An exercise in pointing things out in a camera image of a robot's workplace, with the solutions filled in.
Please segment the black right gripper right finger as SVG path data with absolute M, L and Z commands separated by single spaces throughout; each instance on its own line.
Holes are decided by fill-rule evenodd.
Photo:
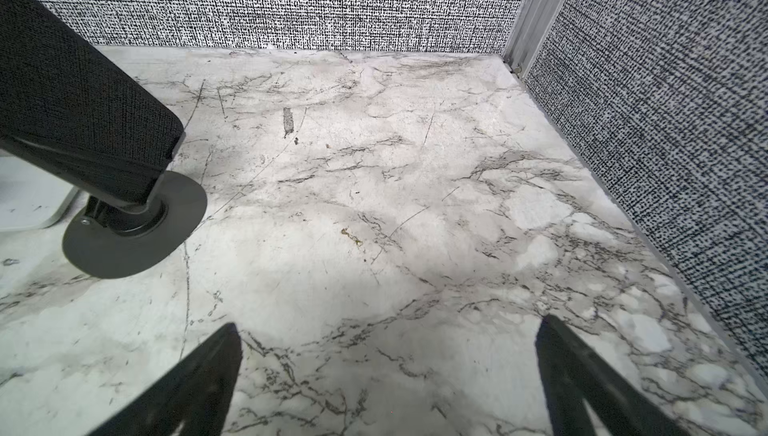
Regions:
M 589 410 L 612 435 L 686 433 L 558 317 L 542 319 L 535 348 L 555 435 L 594 435 Z

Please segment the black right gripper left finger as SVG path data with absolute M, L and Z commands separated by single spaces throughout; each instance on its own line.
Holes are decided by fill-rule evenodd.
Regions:
M 222 325 L 93 435 L 219 435 L 242 361 L 237 326 Z

